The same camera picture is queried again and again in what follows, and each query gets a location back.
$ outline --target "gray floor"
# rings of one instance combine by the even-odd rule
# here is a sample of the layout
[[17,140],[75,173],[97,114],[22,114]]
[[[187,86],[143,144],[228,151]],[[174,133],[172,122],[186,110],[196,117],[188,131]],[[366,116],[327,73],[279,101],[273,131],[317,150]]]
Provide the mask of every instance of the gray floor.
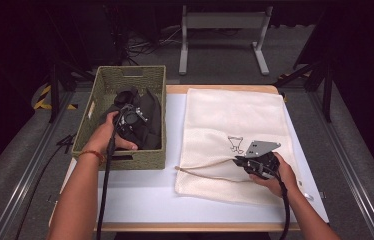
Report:
[[[311,31],[312,27],[301,26],[268,30],[263,52],[270,69],[269,76],[260,74],[251,50],[250,42],[256,34],[253,31],[242,30],[233,36],[216,32],[192,34],[186,76],[178,75],[180,45],[177,42],[133,59],[140,65],[166,65],[170,84],[271,84],[279,75],[292,71],[293,63]],[[327,124],[320,116],[321,90],[307,93],[302,83],[298,79],[280,88],[280,91],[287,95],[286,105],[316,184],[326,195],[323,203],[330,225],[343,239],[374,239],[374,215],[371,215],[374,212],[374,160],[336,89],[331,108],[333,122]],[[61,93],[63,98],[69,103],[78,104],[79,108],[63,111],[61,119],[55,124],[48,123],[49,110],[36,110],[35,115],[0,156],[0,217],[25,169],[35,161],[34,156],[38,156],[38,165],[35,167],[38,169],[37,175],[32,177],[27,191],[22,192],[22,199],[26,194],[24,201],[12,211],[11,218],[5,221],[7,231],[2,234],[4,239],[15,239],[34,184],[57,149],[56,142],[78,130],[91,90],[86,86],[77,88],[74,93]],[[340,143],[343,156],[339,154],[339,147],[333,142],[330,130],[338,137],[334,140]],[[47,143],[44,150],[38,148],[41,142]],[[342,162],[344,158],[350,162],[352,173],[358,176],[364,194],[356,191],[356,184],[349,180],[350,171],[345,170]],[[65,154],[64,149],[51,158],[34,194],[19,239],[45,238],[54,201],[70,159],[70,152]],[[367,200],[372,204],[370,207],[360,204]],[[113,236],[114,233],[105,233],[103,238],[113,239]],[[278,236],[278,233],[271,233],[272,239],[278,239]],[[300,232],[290,232],[288,239],[302,237]]]

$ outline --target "person's left hand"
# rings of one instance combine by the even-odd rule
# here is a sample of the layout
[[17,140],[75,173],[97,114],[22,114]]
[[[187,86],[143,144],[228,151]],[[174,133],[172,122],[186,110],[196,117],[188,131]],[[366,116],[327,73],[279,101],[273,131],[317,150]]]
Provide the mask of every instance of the person's left hand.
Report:
[[[100,125],[94,131],[87,144],[85,144],[83,147],[83,150],[94,150],[100,153],[106,152],[106,148],[114,128],[113,118],[116,117],[118,113],[119,112],[111,112],[106,116],[106,122]],[[124,148],[129,150],[138,149],[136,144],[121,138],[118,134],[115,135],[115,146],[116,148]]]

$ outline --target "metal stand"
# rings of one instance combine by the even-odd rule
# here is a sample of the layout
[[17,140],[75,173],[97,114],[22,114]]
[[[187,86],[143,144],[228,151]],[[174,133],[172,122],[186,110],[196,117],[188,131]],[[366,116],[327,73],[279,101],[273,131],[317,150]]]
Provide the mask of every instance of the metal stand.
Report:
[[257,42],[252,42],[253,51],[261,69],[262,75],[268,75],[269,70],[262,54],[262,44],[265,39],[266,30],[271,19],[272,7],[267,7],[265,12],[248,13],[222,13],[222,12],[187,12],[187,7],[183,6],[182,16],[182,46],[180,56],[179,74],[187,74],[188,42],[187,29],[205,28],[257,28],[260,24],[259,38]]

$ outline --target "dark background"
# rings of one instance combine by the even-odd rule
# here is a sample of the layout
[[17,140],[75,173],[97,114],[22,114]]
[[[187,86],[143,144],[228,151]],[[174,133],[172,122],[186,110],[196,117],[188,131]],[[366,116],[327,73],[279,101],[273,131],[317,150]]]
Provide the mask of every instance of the dark background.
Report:
[[[112,23],[120,19],[110,22],[106,14],[115,11],[114,7],[25,8],[21,4],[0,2],[0,154],[34,114],[31,98],[48,79],[50,58],[59,57],[82,70],[115,64],[118,58],[116,38],[111,32],[115,30]],[[161,29],[180,24],[180,9],[179,6],[124,8],[124,21],[130,29],[156,41]],[[323,6],[275,7],[270,24],[271,27],[315,24],[323,10]],[[361,11],[364,17],[351,20],[357,24],[334,59],[334,81],[374,157],[374,3],[356,11]],[[320,58],[329,46],[330,34],[338,24],[346,24],[336,17],[332,20],[337,21],[315,32],[310,39],[302,63]]]

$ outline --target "white cloth bag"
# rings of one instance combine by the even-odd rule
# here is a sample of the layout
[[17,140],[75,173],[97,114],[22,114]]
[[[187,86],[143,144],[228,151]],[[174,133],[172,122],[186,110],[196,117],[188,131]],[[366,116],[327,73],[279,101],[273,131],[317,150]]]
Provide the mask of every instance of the white cloth bag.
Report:
[[175,191],[223,202],[282,205],[232,161],[244,155],[253,140],[280,143],[274,151],[301,180],[280,95],[189,89]]

